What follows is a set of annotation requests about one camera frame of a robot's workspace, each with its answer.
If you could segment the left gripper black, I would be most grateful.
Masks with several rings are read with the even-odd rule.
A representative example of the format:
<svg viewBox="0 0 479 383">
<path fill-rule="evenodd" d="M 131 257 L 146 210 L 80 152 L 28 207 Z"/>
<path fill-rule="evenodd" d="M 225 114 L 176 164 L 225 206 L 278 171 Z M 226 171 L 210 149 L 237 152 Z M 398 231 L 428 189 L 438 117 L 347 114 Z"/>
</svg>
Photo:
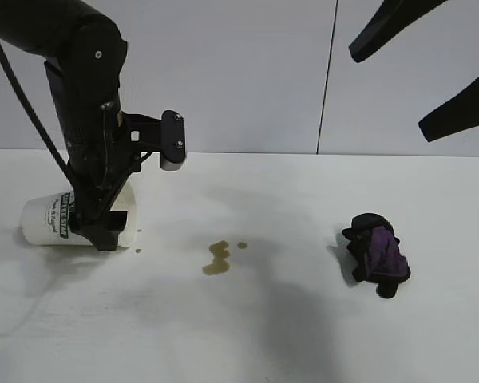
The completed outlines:
<svg viewBox="0 0 479 383">
<path fill-rule="evenodd" d="M 120 103 L 105 102 L 86 110 L 84 117 L 84 142 L 69 151 L 68 168 L 74 177 L 69 229 L 98 251 L 115 251 L 127 211 L 114 211 L 112 206 L 129 176 L 141 169 L 141 153 L 134 148 Z"/>
</svg>

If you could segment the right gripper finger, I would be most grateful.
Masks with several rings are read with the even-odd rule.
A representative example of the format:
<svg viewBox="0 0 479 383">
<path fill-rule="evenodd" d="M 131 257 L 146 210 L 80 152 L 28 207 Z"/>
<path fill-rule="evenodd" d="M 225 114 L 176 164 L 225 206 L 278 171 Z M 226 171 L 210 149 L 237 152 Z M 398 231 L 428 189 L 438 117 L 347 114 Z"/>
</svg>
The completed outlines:
<svg viewBox="0 0 479 383">
<path fill-rule="evenodd" d="M 479 77 L 418 122 L 427 141 L 479 127 Z"/>
<path fill-rule="evenodd" d="M 378 52 L 407 26 L 439 6 L 432 0 L 385 0 L 360 34 L 350 43 L 349 52 L 360 63 Z"/>
</svg>

